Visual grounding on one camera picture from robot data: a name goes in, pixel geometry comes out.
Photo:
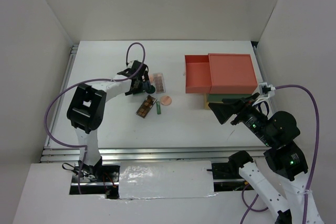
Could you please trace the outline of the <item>green drawer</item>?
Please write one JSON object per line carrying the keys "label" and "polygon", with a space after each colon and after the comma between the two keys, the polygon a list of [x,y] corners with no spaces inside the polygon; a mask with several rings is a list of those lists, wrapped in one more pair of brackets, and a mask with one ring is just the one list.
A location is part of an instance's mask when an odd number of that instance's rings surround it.
{"label": "green drawer", "polygon": [[222,99],[241,99],[250,97],[251,94],[205,94],[207,102],[222,102]]}

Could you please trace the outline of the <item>green lipstick tube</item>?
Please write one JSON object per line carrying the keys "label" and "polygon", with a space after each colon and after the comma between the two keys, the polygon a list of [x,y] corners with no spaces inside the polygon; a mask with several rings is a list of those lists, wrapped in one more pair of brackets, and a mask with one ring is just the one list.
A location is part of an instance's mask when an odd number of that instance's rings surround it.
{"label": "green lipstick tube", "polygon": [[156,111],[158,115],[161,114],[161,104],[159,101],[156,102]]}

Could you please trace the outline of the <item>coral top drawer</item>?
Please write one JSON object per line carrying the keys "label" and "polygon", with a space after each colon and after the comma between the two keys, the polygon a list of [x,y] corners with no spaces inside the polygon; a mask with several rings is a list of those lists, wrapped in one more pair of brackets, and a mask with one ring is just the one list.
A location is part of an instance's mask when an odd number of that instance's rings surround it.
{"label": "coral top drawer", "polygon": [[211,86],[208,55],[185,55],[185,93],[209,93]]}

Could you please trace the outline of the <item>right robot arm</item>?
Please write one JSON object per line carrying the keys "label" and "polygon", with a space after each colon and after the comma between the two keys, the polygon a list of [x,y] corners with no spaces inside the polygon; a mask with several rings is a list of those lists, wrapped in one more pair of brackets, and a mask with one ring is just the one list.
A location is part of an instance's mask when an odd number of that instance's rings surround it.
{"label": "right robot arm", "polygon": [[259,94],[241,99],[209,103],[220,124],[231,116],[231,125],[242,123],[268,149],[264,152],[269,168],[278,176],[285,192],[282,196],[258,169],[246,151],[228,158],[228,172],[247,181],[270,210],[275,223],[323,223],[308,188],[310,169],[303,151],[294,142],[300,135],[296,119],[279,111],[272,117],[263,114],[255,102]]}

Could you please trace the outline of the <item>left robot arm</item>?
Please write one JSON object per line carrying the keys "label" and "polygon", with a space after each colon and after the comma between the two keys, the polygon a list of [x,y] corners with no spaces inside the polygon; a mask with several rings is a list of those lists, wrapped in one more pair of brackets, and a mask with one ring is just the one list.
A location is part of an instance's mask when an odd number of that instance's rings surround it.
{"label": "left robot arm", "polygon": [[136,60],[111,80],[93,85],[84,83],[76,88],[67,118],[75,129],[79,145],[84,146],[78,164],[90,181],[98,181],[103,175],[98,128],[103,121],[106,103],[121,94],[151,93],[152,90],[148,66]]}

